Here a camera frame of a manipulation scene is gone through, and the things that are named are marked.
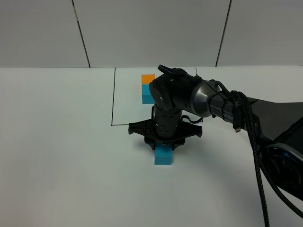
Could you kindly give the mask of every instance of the blue block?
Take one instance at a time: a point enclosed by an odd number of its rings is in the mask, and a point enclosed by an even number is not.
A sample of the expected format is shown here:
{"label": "blue block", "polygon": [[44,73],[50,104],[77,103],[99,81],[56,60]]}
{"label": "blue block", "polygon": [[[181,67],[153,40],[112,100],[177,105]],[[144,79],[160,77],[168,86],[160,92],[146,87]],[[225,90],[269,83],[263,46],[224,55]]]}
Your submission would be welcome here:
{"label": "blue block", "polygon": [[173,152],[171,144],[162,145],[161,143],[156,143],[155,165],[171,165],[172,157]]}
{"label": "blue block", "polygon": [[154,104],[155,103],[151,96],[148,84],[142,84],[142,103],[143,104]]}

